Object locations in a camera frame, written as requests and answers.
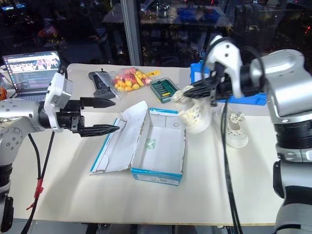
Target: laptop screen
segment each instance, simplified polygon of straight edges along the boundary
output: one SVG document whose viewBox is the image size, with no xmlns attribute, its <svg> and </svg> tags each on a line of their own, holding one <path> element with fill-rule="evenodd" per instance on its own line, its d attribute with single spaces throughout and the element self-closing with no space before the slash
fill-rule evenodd
<svg viewBox="0 0 312 234">
<path fill-rule="evenodd" d="M 60 61 L 57 51 L 3 56 L 17 93 L 46 91 Z"/>
</svg>

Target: laptop keyboard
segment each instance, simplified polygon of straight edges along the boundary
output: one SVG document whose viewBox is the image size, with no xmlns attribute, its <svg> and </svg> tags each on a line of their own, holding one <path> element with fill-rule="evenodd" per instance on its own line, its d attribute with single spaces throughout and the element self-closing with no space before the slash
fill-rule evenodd
<svg viewBox="0 0 312 234">
<path fill-rule="evenodd" d="M 28 100 L 28 101 L 37 101 L 41 102 L 45 100 L 45 95 L 30 95 L 30 96 L 19 96 L 18 98 Z"/>
</svg>

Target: floor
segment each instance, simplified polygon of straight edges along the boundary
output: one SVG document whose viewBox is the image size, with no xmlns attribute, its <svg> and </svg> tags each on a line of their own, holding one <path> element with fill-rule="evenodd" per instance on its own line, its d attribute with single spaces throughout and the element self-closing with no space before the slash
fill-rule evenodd
<svg viewBox="0 0 312 234">
<path fill-rule="evenodd" d="M 6 234 L 20 234 L 26 220 L 14 219 L 12 228 Z M 226 230 L 211 226 L 196 226 L 197 234 L 226 234 Z M 33 221 L 29 234 L 85 234 L 87 224 L 69 222 Z M 244 234 L 271 234 L 273 226 L 243 227 Z"/>
</svg>

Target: yellow label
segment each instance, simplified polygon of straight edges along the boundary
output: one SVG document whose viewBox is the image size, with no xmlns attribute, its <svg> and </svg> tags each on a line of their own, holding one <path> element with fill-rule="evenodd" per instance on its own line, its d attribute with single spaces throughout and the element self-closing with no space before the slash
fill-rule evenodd
<svg viewBox="0 0 312 234">
<path fill-rule="evenodd" d="M 157 76 L 159 74 L 160 74 L 160 70 L 156 70 L 156 71 L 149 72 L 146 75 L 149 77 L 154 77 L 154 76 Z"/>
</svg>

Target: glass wall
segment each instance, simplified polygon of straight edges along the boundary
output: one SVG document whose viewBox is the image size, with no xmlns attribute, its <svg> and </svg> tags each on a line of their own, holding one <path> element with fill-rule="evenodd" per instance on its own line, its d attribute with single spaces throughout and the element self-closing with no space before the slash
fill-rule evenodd
<svg viewBox="0 0 312 234">
<path fill-rule="evenodd" d="M 296 49 L 312 68 L 310 0 L 137 0 L 143 65 L 189 67 L 215 35 L 268 54 Z"/>
<path fill-rule="evenodd" d="M 58 50 L 65 64 L 130 65 L 120 0 L 0 0 L 0 55 Z"/>
</svg>

